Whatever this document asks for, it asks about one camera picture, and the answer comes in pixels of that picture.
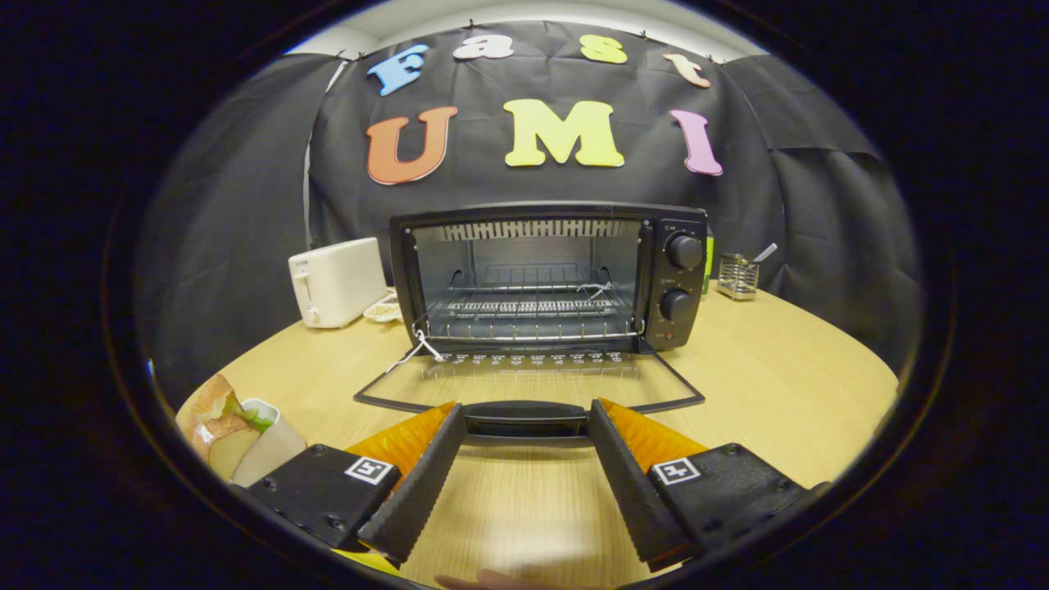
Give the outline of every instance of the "white wall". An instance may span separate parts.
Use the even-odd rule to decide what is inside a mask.
[[[342,51],[344,58],[357,58],[357,54],[368,54],[380,47],[379,39],[361,33],[346,21],[336,23],[295,46],[288,54],[326,54],[336,56]]]
[[[288,52],[356,57],[423,35],[475,24],[550,20],[641,33],[716,61],[766,52],[722,24],[666,0],[605,0],[600,4],[563,2],[500,3],[499,0],[389,0],[336,23]],[[366,49],[361,48],[370,43]]]

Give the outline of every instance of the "paper cup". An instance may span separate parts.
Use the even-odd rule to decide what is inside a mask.
[[[233,472],[233,483],[248,487],[305,450],[306,441],[292,428],[276,406],[256,398],[244,400],[240,405],[244,409],[258,409],[260,418],[273,420],[273,426],[266,428],[248,449]]]

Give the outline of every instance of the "black backdrop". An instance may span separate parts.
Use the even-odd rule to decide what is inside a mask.
[[[514,55],[461,61],[476,35],[507,35]],[[595,62],[579,38],[615,38],[624,64]],[[422,76],[386,97],[367,70],[423,43]],[[700,89],[662,56],[683,54],[711,82]],[[706,208],[715,254],[779,250],[761,287],[839,326],[900,371],[921,319],[912,229],[889,166],[830,98],[772,56],[721,65],[637,35],[545,21],[425,36],[347,63],[285,57],[236,89],[187,143],[143,230],[136,316],[147,356],[173,403],[244,351],[296,320],[286,258],[306,248],[302,174],[311,145],[314,238],[378,236],[389,273],[397,213],[528,199],[623,201]],[[626,163],[584,167],[548,159],[512,168],[507,101],[538,99],[562,119],[578,101],[612,105]],[[407,117],[399,157],[423,149],[418,114],[458,109],[444,162],[395,186],[366,171],[367,128]],[[702,114],[720,176],[690,172],[670,109]]]

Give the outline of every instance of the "oven knob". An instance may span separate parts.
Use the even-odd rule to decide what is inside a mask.
[[[670,264],[679,269],[692,270],[703,261],[703,243],[687,235],[679,235],[666,247]]]
[[[681,289],[668,291],[659,302],[659,311],[663,313],[663,317],[670,321],[685,319],[691,308],[691,296]]]

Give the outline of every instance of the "yellow letter m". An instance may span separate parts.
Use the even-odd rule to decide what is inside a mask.
[[[507,154],[510,166],[539,166],[547,154],[539,151],[536,139],[542,140],[558,164],[572,154],[576,140],[581,147],[576,162],[583,166],[622,166],[623,154],[616,151],[608,115],[612,106],[593,101],[579,101],[569,117],[561,121],[542,101],[524,99],[510,101],[502,108],[514,114],[514,150]]]

